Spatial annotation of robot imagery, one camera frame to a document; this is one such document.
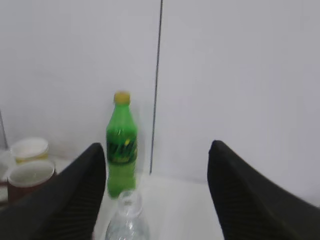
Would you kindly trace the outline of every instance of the white wall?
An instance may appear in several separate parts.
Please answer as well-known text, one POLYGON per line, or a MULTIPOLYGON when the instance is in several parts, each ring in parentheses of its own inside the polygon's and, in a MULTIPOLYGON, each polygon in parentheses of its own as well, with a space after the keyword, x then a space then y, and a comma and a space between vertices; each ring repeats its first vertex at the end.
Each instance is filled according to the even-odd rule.
POLYGON ((318 2, 164 1, 153 173, 206 181, 219 139, 320 200, 318 2))
POLYGON ((117 90, 132 94, 149 170, 158 0, 2 0, 0 109, 9 144, 29 136, 75 158, 105 144, 117 90))

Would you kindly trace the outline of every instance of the table surface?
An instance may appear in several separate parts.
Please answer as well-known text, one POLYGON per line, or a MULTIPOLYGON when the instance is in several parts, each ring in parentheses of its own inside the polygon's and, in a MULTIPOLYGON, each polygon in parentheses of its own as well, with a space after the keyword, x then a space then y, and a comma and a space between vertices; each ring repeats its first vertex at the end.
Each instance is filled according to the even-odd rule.
MULTIPOLYGON (((49 158, 61 172, 72 161, 55 156, 49 158)), ((10 153, 0 152, 0 178, 16 165, 10 153)), ((140 174, 138 190, 143 211, 149 224, 151 240, 223 240, 222 230, 206 183, 140 174)), ((94 228, 94 239, 105 240, 108 224, 117 208, 117 201, 102 199, 94 228)))

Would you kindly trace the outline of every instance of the clear glass bottle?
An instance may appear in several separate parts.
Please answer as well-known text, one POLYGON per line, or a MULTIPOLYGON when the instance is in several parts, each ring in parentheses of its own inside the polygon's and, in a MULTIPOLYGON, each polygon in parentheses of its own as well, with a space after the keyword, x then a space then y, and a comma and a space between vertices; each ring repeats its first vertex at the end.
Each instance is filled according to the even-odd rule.
POLYGON ((105 240, 150 240, 142 198, 137 191, 123 191, 119 195, 117 212, 109 223, 105 240))

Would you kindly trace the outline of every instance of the dark vertical line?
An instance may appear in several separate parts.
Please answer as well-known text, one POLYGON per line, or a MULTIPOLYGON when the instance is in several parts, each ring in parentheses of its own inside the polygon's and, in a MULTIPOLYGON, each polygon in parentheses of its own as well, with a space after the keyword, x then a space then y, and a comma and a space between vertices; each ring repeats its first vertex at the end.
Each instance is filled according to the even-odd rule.
POLYGON ((153 160, 154 160, 156 107, 157 107, 157 93, 158 93, 159 58, 160 58, 160 41, 161 41, 161 27, 162 27, 162 11, 163 11, 163 5, 164 5, 164 0, 160 0, 159 33, 158 33, 158 46, 157 46, 157 52, 156 52, 154 102, 153 102, 153 122, 152 122, 152 139, 151 139, 151 156, 150 156, 150 172, 149 172, 149 174, 152 173, 152 166, 153 166, 153 160))
POLYGON ((4 144, 4 149, 8 149, 8 142, 7 142, 7 137, 6 137, 6 132, 5 132, 5 126, 4 126, 4 122, 2 120, 2 115, 1 115, 1 111, 0 111, 0 127, 1 127, 1 132, 2 132, 2 139, 3 139, 3 144, 4 144))

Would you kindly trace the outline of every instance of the paper cup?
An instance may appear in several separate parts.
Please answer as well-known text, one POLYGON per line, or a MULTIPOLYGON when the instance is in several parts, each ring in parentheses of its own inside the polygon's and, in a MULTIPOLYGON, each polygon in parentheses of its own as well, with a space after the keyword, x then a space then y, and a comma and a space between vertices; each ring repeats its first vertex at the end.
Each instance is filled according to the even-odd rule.
POLYGON ((48 159, 48 141, 40 137, 30 137, 12 145, 11 154, 17 164, 48 159))

